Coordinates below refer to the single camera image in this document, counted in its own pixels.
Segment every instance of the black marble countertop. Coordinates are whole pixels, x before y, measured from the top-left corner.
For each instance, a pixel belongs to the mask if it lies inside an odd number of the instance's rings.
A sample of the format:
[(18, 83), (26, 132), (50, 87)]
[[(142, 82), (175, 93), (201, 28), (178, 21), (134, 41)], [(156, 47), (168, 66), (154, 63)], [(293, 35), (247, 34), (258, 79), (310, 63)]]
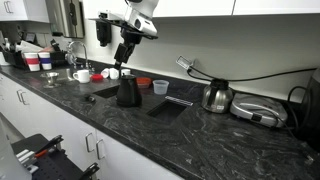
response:
[[(320, 179), (319, 154), (309, 146), (286, 131), (205, 111), (200, 106), (201, 84), (170, 79), (167, 95), (194, 105), (169, 124), (146, 114), (165, 101), (152, 88), (141, 91), (141, 107), (122, 108), (115, 97), (92, 95), (96, 102), (83, 100), (83, 95), (116, 86), (118, 80), (73, 81), (46, 89), (36, 73), (13, 67), (1, 67), (0, 72), (185, 179)], [(307, 161), (302, 152), (315, 161)]]

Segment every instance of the backsplash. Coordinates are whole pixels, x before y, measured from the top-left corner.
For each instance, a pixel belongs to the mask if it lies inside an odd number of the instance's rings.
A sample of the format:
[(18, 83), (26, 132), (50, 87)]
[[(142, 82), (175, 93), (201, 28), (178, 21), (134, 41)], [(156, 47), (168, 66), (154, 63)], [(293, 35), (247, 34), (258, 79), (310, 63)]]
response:
[[(154, 23), (159, 39), (143, 39), (124, 66), (198, 81), (190, 78), (175, 63), (180, 55), (197, 59), (195, 66), (198, 69), (228, 79), (251, 78), (320, 65), (319, 14), (164, 18), (154, 19)], [(113, 27), (112, 43), (100, 47), (95, 22), (85, 20), (84, 24), (86, 35), (80, 41), (87, 46), (88, 58), (113, 64), (118, 44), (122, 42), (120, 29)], [(52, 39), (48, 24), (24, 22), (23, 25), (30, 32), (43, 34), (42, 42), (46, 45)], [(55, 39), (62, 48), (71, 40)], [(82, 48), (76, 52), (79, 57), (84, 57)], [(293, 86), (306, 86), (310, 75), (311, 72), (306, 72), (230, 83), (230, 86), (241, 91), (286, 99)], [(295, 100), (301, 99), (301, 96), (296, 93)]]

